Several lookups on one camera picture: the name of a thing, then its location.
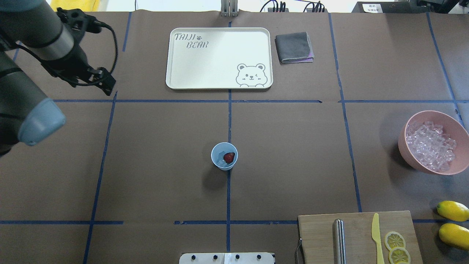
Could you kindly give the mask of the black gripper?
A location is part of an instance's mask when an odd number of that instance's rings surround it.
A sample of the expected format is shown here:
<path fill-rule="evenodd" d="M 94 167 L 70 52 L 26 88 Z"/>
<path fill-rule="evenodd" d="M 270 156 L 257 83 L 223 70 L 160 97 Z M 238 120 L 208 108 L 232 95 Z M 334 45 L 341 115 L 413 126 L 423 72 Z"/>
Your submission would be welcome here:
<path fill-rule="evenodd" d="M 116 84 L 115 78 L 105 67 L 94 69 L 80 46 L 86 32 L 101 32 L 102 24 L 95 16 L 87 15 L 80 9 L 57 9 L 57 17 L 62 23 L 62 32 L 57 40 L 49 45 L 48 58 L 42 57 L 42 66 L 54 77 L 60 77 L 72 87 L 84 81 L 84 85 L 96 86 L 110 96 Z"/>

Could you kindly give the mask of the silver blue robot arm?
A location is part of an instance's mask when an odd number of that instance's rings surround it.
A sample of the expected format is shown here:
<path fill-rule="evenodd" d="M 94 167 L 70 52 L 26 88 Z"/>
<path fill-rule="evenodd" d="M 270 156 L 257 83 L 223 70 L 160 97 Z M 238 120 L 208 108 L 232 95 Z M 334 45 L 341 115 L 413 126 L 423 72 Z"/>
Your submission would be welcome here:
<path fill-rule="evenodd" d="M 34 146 L 66 123 L 66 116 L 7 52 L 23 50 L 52 77 L 71 87 L 95 86 L 109 96 L 118 58 L 113 28 L 80 9 L 56 10 L 45 0 L 2 0 L 0 12 L 1 156 L 18 143 Z M 110 30 L 114 41 L 111 70 L 89 65 L 80 43 L 87 32 Z"/>

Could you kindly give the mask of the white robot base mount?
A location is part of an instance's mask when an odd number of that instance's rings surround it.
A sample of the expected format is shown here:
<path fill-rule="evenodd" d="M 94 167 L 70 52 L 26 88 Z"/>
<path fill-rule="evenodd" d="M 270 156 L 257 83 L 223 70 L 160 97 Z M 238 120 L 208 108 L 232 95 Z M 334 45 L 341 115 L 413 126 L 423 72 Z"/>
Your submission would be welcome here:
<path fill-rule="evenodd" d="M 184 253 L 179 264 L 275 264 L 274 253 L 269 252 L 216 252 Z"/>

